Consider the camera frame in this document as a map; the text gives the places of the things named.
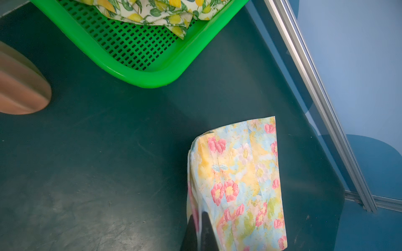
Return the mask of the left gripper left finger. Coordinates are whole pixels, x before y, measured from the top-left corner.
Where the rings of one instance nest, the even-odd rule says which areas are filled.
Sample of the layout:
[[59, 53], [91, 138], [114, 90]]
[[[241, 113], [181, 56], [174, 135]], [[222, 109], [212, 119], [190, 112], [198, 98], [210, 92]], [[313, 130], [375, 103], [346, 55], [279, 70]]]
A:
[[194, 219], [192, 214], [188, 220], [186, 232], [180, 247], [180, 251], [197, 251], [198, 250], [198, 220]]

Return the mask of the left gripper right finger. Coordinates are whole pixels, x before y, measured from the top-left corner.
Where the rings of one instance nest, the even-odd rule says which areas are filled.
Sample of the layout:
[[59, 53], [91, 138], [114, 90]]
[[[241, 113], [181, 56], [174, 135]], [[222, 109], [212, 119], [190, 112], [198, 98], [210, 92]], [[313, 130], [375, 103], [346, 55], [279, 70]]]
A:
[[219, 251], [213, 226], [207, 212], [201, 215], [200, 251]]

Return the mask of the pastel floral skirt pink flowers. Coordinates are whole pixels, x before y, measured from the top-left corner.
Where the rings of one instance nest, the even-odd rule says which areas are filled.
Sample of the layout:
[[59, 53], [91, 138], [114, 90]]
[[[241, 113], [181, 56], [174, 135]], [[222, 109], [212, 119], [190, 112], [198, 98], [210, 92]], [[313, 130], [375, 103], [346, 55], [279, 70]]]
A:
[[187, 156], [187, 185], [197, 238], [208, 222], [220, 251], [287, 248], [275, 117], [198, 136]]

